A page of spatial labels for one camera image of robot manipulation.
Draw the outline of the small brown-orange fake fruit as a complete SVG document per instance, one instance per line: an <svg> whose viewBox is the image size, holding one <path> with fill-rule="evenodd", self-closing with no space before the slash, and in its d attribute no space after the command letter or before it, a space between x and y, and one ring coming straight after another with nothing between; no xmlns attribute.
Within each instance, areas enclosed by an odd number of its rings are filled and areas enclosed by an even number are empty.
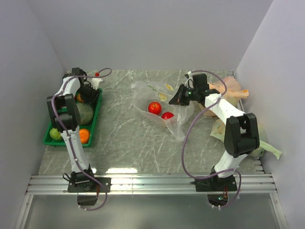
<svg viewBox="0 0 305 229"><path fill-rule="evenodd" d="M76 95L76 100L77 100L77 102L79 102L79 103L84 103L84 100L81 98L81 95L80 95L80 94L77 94L77 95Z"/></svg>

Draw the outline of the orange fake persimmon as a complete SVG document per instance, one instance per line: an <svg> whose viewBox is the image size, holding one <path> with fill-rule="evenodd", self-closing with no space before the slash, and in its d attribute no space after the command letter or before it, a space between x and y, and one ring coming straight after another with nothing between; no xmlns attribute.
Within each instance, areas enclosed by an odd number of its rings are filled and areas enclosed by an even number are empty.
<svg viewBox="0 0 305 229"><path fill-rule="evenodd" d="M79 135L82 144L87 144L89 142L90 131L88 129L80 129Z"/></svg>

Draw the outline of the light green fake fruit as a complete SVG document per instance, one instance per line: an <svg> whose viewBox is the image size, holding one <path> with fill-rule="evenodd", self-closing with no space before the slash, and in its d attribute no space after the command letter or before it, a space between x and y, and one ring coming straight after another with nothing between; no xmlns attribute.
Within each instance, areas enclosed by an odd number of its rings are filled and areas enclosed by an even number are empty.
<svg viewBox="0 0 305 229"><path fill-rule="evenodd" d="M55 141L61 141L62 140L61 133L56 128L52 128L49 131L49 135L50 135L51 139L53 139Z"/></svg>

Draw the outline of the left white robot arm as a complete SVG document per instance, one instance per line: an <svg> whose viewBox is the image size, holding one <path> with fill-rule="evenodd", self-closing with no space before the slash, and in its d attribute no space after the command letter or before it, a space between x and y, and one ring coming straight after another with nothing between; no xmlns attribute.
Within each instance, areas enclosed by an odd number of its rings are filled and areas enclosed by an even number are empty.
<svg viewBox="0 0 305 229"><path fill-rule="evenodd" d="M51 125L62 136L71 160L72 172L63 175L63 178L69 182L69 187L80 192L99 188L81 143L81 115L76 100L79 95L83 104L95 112L101 92L86 83L87 76L83 69L73 68L71 73L63 76L59 91L47 98Z"/></svg>

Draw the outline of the clear lemon-print plastic bag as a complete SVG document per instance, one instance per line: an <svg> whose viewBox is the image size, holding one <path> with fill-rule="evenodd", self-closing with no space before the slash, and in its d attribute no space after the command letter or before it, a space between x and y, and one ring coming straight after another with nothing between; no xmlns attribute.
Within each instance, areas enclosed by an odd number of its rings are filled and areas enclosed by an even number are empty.
<svg viewBox="0 0 305 229"><path fill-rule="evenodd" d="M157 125L166 127L178 142L184 141L183 125L194 114L194 105L192 103L188 106L169 105L169 101L173 98L177 89L166 83L137 81L131 85L131 89L132 104L138 113ZM148 105L151 102L159 102L161 104L162 112L160 115L148 112ZM163 120L161 116L164 112L171 112L174 117Z"/></svg>

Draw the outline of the green fake melon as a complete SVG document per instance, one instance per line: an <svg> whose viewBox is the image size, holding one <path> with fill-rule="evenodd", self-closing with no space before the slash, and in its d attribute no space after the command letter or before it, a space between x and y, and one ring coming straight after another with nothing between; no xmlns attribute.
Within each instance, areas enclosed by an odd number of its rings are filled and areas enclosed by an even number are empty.
<svg viewBox="0 0 305 229"><path fill-rule="evenodd" d="M81 125L89 125L92 122L94 111L87 103L77 103L77 108L81 118Z"/></svg>

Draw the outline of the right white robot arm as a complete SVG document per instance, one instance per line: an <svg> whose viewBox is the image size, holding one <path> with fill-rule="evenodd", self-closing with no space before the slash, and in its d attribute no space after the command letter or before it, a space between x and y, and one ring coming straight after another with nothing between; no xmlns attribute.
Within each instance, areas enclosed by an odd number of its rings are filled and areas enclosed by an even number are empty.
<svg viewBox="0 0 305 229"><path fill-rule="evenodd" d="M201 191L236 191L236 169L260 146L257 119L253 113L247 114L225 100L227 89L223 92L212 89L207 82L207 73L205 70L189 71L185 75L187 81L179 86L169 104L188 106L191 101L196 101L225 124L224 154L210 175L193 178Z"/></svg>

